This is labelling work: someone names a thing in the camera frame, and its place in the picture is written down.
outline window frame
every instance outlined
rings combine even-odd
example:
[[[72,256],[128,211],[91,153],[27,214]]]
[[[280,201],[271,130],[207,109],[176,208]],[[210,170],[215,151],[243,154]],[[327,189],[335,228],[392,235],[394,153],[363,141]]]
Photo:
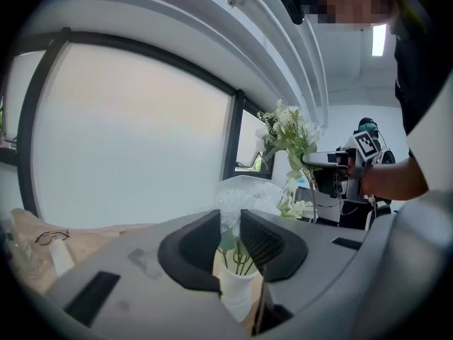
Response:
[[[236,167],[239,167],[236,166],[236,159],[239,149],[239,138],[241,134],[243,112],[246,111],[247,113],[250,113],[252,116],[258,117],[258,112],[263,112],[263,110],[260,109],[260,107],[257,106],[250,99],[248,99],[242,90],[238,90],[238,92],[236,93],[234,97],[234,103],[232,106],[233,107],[231,108],[230,112],[231,125],[229,128],[228,143],[224,163],[224,173],[222,177],[223,180],[233,178],[239,175],[247,175],[256,178],[271,180],[274,171],[275,155],[268,162],[268,169],[266,169],[266,165],[261,165],[260,171],[236,171]]]
[[[245,93],[241,89],[235,89],[230,84],[208,72],[206,69],[203,69],[202,67],[179,57],[178,55],[148,43],[120,37],[118,35],[72,31],[69,28],[63,28],[61,31],[56,33],[32,35],[30,37],[20,39],[12,47],[11,53],[11,56],[15,57],[16,55],[26,52],[35,52],[38,50],[45,51],[41,62],[33,74],[24,98],[23,108],[19,118],[17,155],[15,160],[18,168],[19,188],[21,190],[24,208],[36,217],[40,216],[35,190],[33,188],[33,172],[31,170],[33,126],[39,100],[42,90],[45,87],[47,77],[50,74],[55,61],[59,57],[59,53],[67,43],[99,45],[144,55],[192,74],[198,79],[201,79],[215,86],[220,91],[232,96],[233,103],[230,105],[230,111],[228,112],[228,131],[226,133],[226,148],[224,150],[224,162],[221,179],[224,180],[238,175],[255,176],[263,179],[272,178],[274,159],[270,162],[270,170],[266,172],[240,172],[235,170],[243,110],[246,110],[252,115],[257,115],[258,112],[262,111],[254,102],[246,98]]]
[[[14,143],[16,145],[16,141],[17,140],[7,140],[5,137],[4,137],[4,133],[5,133],[5,107],[6,107],[6,96],[5,96],[5,93],[6,93],[6,83],[8,82],[8,78],[9,78],[9,74],[10,74],[10,71],[11,71],[11,65],[12,65],[12,61],[14,59],[15,55],[12,55],[12,54],[9,54],[2,69],[1,69],[1,82],[0,82],[0,109],[1,109],[1,112],[2,112],[2,115],[3,115],[3,127],[2,127],[2,130],[0,132],[0,135],[1,135],[1,141],[4,141],[4,142],[7,142],[7,143]],[[1,163],[4,163],[4,164],[8,164],[8,165],[11,165],[11,166],[17,166],[17,153],[16,153],[16,150],[13,149],[13,148],[10,148],[10,147],[3,147],[1,146],[1,143],[0,143],[0,162]]]

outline frosted window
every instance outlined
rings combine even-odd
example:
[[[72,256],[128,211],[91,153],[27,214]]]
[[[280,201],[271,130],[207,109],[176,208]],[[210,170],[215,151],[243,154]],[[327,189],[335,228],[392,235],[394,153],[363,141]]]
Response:
[[[17,168],[0,162],[0,219],[16,208],[23,209]]]
[[[241,132],[239,134],[236,170],[251,168],[255,164],[258,150],[256,149],[256,130],[265,128],[265,124],[249,112],[242,113]]]
[[[211,203],[231,98],[162,62],[73,44],[40,102],[34,187],[46,222],[157,223]]]
[[[7,140],[14,140],[17,137],[23,99],[44,53],[44,50],[25,53],[13,59],[4,98],[4,136]]]

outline eyeglasses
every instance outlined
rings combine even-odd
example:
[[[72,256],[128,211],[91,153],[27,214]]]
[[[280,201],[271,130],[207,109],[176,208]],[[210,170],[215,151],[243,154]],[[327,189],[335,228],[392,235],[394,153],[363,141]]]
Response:
[[[66,240],[67,238],[69,238],[69,230],[55,230],[40,234],[38,237],[36,237],[35,243],[38,243],[42,246],[47,246],[53,239]]]

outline wooden table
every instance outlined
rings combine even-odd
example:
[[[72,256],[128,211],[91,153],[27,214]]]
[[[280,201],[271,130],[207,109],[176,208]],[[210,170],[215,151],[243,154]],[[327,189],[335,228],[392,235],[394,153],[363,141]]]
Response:
[[[27,241],[33,250],[33,256],[39,263],[39,269],[34,278],[23,278],[23,281],[38,293],[44,295],[50,286],[58,279],[57,273],[52,262],[49,252],[49,246],[41,246],[35,243],[36,237],[44,232],[69,230],[69,238],[64,241],[74,263],[77,265],[85,258],[105,246],[108,242],[114,240],[123,232],[148,227],[151,224],[143,225],[116,225],[112,227],[103,227],[96,229],[72,229],[50,225],[42,220],[37,219],[33,214],[22,209],[12,211],[14,222],[22,240]],[[221,255],[216,252],[214,258],[213,274],[218,276]],[[242,325],[250,334],[253,326],[260,289],[263,278],[260,274],[256,276],[251,284],[252,289],[252,308],[247,318],[242,321]]]

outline white vase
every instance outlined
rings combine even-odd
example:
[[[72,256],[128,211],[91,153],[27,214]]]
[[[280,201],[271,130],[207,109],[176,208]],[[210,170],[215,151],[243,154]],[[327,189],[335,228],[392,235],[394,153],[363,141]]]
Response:
[[[258,271],[247,276],[239,276],[226,268],[220,261],[220,289],[222,302],[237,322],[244,320],[252,307],[251,282]]]

